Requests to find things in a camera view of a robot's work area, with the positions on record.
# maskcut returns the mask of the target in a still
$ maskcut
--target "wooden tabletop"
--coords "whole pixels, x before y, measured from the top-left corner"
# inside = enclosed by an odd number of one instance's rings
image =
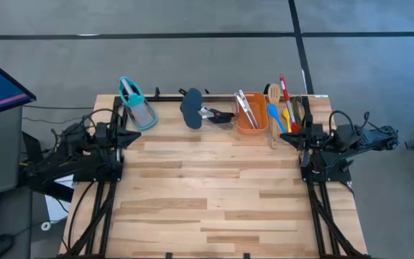
[[[114,97],[99,95],[95,109],[112,108]],[[329,99],[308,98],[315,123],[328,127]],[[174,258],[242,258],[243,253],[252,258],[318,257],[308,192],[293,147],[282,141],[271,149],[269,131],[247,136],[236,127],[209,123],[189,129],[179,102],[152,105],[158,123],[124,151],[107,258],[163,258],[165,253]],[[230,101],[206,105],[223,112],[233,108]],[[110,117],[110,112],[99,112],[93,120],[108,122]],[[73,208],[87,185],[75,186],[65,239]],[[78,209],[72,243],[91,220],[96,185]],[[335,222],[351,244],[366,253],[352,194],[339,183],[327,187]],[[95,252],[100,237],[98,226]]]

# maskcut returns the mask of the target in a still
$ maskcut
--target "wooden table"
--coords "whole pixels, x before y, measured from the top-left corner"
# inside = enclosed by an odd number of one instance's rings
[[[95,109],[112,108],[114,97],[99,95]],[[327,128],[329,99],[309,96],[309,102],[315,123]],[[269,131],[246,136],[235,127],[214,124],[189,129],[179,102],[152,105],[158,123],[124,151],[107,258],[163,258],[165,253],[174,258],[242,258],[243,253],[252,258],[318,257],[308,192],[293,147],[282,142],[275,150],[269,148]],[[233,104],[207,106],[227,112]],[[99,112],[93,120],[108,122],[110,117],[110,112]],[[75,186],[71,208],[87,185]],[[96,185],[80,205],[72,243],[91,220]],[[366,253],[352,194],[339,183],[327,186],[335,222]],[[322,225],[329,253],[328,231]],[[101,226],[97,230],[95,252]]]

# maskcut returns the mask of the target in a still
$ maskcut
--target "concrete floor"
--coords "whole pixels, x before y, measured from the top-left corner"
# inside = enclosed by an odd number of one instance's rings
[[[414,32],[414,1],[297,0],[303,32]],[[282,0],[0,0],[0,35],[145,32],[292,32]],[[414,137],[414,37],[305,38],[316,94],[362,121]],[[284,73],[293,94],[304,93],[294,38],[189,40],[0,40],[0,66],[35,93],[40,106],[93,106],[114,94],[119,76],[146,93],[180,87],[212,93],[261,91]],[[24,116],[63,121],[89,110],[24,109]],[[51,127],[23,129],[46,147]],[[369,253],[414,258],[414,151],[367,153],[352,166],[356,205]],[[37,237],[33,257],[54,256],[62,225]]]

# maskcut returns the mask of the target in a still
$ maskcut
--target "wooden spoon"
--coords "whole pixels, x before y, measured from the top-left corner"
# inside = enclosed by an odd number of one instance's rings
[[[280,101],[280,94],[281,94],[280,86],[276,83],[270,85],[267,90],[267,98],[270,100],[271,104],[274,104],[276,107]],[[279,137],[279,131],[277,129],[277,122],[274,118],[271,118],[271,139],[269,141],[270,147],[275,148],[276,142],[275,140]]]

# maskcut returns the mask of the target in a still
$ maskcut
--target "orange container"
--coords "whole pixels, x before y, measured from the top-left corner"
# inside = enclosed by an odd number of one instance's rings
[[[245,98],[249,102],[250,109],[258,123],[258,129],[254,129],[250,124],[249,118],[242,107],[239,106],[239,117],[237,118],[237,130],[244,135],[258,135],[269,127],[267,120],[267,104],[264,94],[259,92],[245,92]]]

